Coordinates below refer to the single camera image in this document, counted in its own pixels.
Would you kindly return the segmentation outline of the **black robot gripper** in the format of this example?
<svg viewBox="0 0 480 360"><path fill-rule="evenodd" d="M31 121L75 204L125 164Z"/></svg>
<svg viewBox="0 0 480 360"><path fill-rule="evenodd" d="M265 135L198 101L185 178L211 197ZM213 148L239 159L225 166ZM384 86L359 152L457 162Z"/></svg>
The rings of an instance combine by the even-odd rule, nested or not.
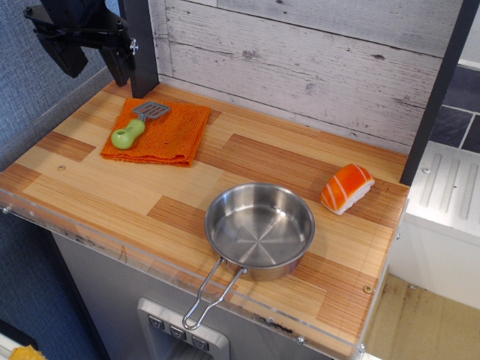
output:
<svg viewBox="0 0 480 360"><path fill-rule="evenodd" d="M25 7L23 16L34 23L37 38L52 60L69 77L77 78L88 64L81 46L100 54L119 87L136 69L137 41L128 23L105 1L42 1Z"/></svg>

